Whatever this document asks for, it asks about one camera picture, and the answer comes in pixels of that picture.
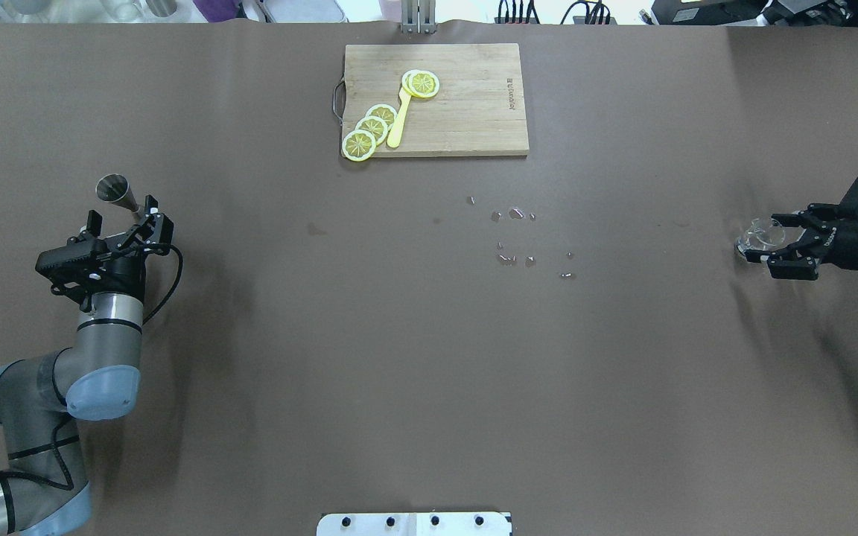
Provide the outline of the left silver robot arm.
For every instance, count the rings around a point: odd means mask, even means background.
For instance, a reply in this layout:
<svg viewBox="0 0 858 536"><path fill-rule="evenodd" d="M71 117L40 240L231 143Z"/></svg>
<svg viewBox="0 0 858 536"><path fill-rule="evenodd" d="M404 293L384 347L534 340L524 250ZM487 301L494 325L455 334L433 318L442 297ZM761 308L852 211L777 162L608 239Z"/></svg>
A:
<svg viewBox="0 0 858 536"><path fill-rule="evenodd" d="M35 271L79 309L68 348L0 367L0 535L63 535L91 517L91 482L78 423L136 406L147 284L146 260L176 253L173 221L146 196L124 233L102 235L102 218L39 255Z"/></svg>

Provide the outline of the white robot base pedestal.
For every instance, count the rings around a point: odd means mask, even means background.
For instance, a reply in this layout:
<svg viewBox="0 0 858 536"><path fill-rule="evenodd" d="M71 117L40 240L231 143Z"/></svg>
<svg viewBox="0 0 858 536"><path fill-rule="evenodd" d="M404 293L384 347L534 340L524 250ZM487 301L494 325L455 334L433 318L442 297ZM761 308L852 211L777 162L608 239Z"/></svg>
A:
<svg viewBox="0 0 858 536"><path fill-rule="evenodd" d="M513 535L512 517L497 511L331 513L317 535Z"/></svg>

